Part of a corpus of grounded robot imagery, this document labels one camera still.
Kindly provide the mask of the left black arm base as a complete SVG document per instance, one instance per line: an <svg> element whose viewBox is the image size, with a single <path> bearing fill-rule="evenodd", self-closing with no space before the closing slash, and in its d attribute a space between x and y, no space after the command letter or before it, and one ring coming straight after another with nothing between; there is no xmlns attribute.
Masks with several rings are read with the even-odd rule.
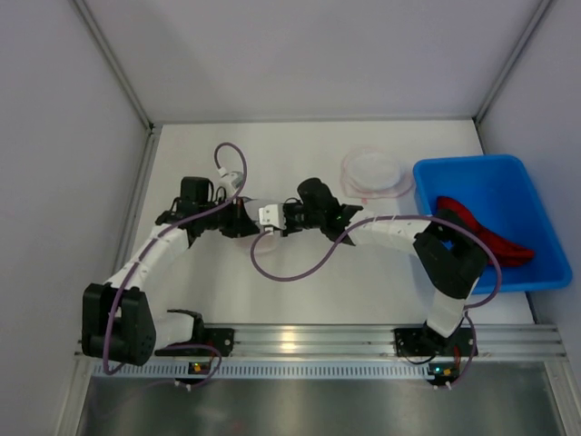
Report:
<svg viewBox="0 0 581 436"><path fill-rule="evenodd" d="M233 349L235 330L206 325L198 312L169 310L155 329L155 356L211 356L212 347L228 357Z"/></svg>

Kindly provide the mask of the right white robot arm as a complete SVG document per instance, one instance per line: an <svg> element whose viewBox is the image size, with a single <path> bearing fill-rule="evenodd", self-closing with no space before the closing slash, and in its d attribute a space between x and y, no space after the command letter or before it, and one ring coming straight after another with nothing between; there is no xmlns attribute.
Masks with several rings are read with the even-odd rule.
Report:
<svg viewBox="0 0 581 436"><path fill-rule="evenodd" d="M302 182L298 195L298 201L281 207L284 236L316 229L336 244L373 244L417 257L435 288L426 329L441 338L453 335L489 260L456 213L445 209L435 216L379 216L340 203L319 178Z"/></svg>

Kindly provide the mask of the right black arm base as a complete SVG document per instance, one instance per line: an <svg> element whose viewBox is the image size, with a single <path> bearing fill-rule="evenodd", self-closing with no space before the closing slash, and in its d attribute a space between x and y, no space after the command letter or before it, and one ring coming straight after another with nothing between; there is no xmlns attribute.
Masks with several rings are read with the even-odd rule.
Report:
<svg viewBox="0 0 581 436"><path fill-rule="evenodd" d="M397 356L413 362L478 355L476 336L470 327L458 326L449 337L444 337L424 323L420 327L398 327L393 334Z"/></svg>

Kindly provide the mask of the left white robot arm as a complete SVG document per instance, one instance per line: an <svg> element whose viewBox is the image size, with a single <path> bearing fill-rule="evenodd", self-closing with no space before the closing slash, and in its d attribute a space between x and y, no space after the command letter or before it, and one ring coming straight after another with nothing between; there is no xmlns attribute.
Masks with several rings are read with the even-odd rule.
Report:
<svg viewBox="0 0 581 436"><path fill-rule="evenodd" d="M260 231L254 201L215 200L213 192L207 178L183 178L179 196L156 219L136 254L105 283L85 289L84 355L141 366L160 350L204 341L202 316L171 308L169 290L162 283L165 274L207 231L232 239Z"/></svg>

